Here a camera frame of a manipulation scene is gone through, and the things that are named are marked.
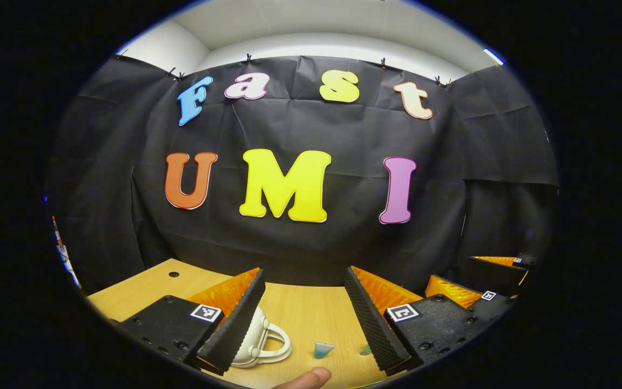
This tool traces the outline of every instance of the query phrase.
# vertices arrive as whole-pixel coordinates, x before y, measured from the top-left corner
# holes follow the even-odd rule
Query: letter i
[[[390,182],[386,210],[378,217],[378,220],[382,224],[407,222],[412,217],[407,209],[409,184],[412,172],[417,169],[417,163],[409,158],[390,157],[383,161],[383,166],[390,172]]]

